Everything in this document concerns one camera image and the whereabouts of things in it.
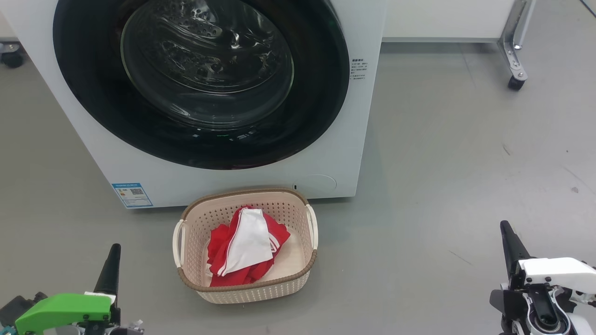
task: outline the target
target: metal stand leg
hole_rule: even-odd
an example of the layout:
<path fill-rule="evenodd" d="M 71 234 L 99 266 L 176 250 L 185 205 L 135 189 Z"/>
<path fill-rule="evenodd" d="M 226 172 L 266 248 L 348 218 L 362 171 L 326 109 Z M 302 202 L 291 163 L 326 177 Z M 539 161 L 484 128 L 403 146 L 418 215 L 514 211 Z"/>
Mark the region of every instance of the metal stand leg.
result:
<path fill-rule="evenodd" d="M 523 35 L 526 30 L 527 23 L 529 21 L 529 14 L 532 12 L 530 4 L 533 0 L 515 0 L 507 23 L 505 23 L 505 29 L 499 39 L 498 45 L 501 53 L 505 57 L 507 64 L 511 70 L 511 79 L 507 85 L 510 89 L 519 91 L 523 84 L 526 82 L 527 74 L 524 71 L 522 64 L 517 58 L 516 50 L 522 48 Z M 521 37 L 518 39 L 519 43 L 516 43 L 516 31 L 521 31 Z"/>

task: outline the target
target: red clothing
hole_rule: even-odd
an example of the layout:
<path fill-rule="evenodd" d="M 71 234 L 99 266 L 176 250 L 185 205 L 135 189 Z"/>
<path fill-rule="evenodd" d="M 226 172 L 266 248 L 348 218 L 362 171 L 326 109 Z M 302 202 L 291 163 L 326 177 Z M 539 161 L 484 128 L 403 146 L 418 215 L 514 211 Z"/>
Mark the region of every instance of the red clothing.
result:
<path fill-rule="evenodd" d="M 223 277 L 217 275 L 218 270 L 225 264 L 228 254 L 228 247 L 234 233 L 238 228 L 238 217 L 242 208 L 252 208 L 244 206 L 239 208 L 232 217 L 229 227 L 226 225 L 219 225 L 211 231 L 211 241 L 207 246 L 207 254 L 209 259 L 208 264 L 211 264 L 210 270 L 213 273 L 211 286 L 234 286 L 243 284 L 252 284 L 261 279 L 271 266 L 274 264 L 275 257 L 280 252 L 281 246 L 288 240 L 290 233 L 285 225 L 277 223 L 272 217 L 263 212 L 263 217 L 267 222 L 269 229 L 269 240 L 271 242 L 271 251 L 273 258 L 266 262 L 261 262 L 238 271 L 230 272 Z"/>

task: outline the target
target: white washing machine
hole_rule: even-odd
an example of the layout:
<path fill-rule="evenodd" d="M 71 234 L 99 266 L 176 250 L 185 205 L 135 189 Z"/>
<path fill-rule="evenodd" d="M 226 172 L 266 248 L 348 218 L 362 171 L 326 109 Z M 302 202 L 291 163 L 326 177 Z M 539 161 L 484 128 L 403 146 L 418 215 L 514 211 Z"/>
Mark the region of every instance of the white washing machine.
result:
<path fill-rule="evenodd" d="M 350 197 L 386 0 L 0 0 L 128 208 Z"/>

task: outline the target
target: gray floor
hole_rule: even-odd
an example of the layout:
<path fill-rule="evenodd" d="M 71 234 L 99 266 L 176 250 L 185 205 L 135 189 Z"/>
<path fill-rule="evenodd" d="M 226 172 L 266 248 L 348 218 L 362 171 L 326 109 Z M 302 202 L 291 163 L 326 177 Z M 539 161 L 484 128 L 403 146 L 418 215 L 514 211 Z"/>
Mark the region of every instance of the gray floor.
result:
<path fill-rule="evenodd" d="M 309 282 L 235 306 L 181 283 L 182 209 L 125 210 L 34 66 L 0 67 L 0 302 L 91 290 L 118 242 L 123 317 L 149 335 L 498 334 L 500 220 L 596 265 L 594 36 L 579 1 L 541 1 L 517 93 L 493 45 L 384 45 L 358 195 L 315 202 Z"/>

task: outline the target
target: door glass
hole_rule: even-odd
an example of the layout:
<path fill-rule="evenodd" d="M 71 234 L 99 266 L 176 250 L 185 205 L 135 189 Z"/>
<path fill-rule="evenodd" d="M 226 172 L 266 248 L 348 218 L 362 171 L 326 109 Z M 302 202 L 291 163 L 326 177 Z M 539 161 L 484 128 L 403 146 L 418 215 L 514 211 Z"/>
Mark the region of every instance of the door glass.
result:
<path fill-rule="evenodd" d="M 235 129 L 269 115 L 294 75 L 281 32 L 240 0 L 149 0 L 126 23 L 120 50 L 150 103 L 205 128 Z"/>

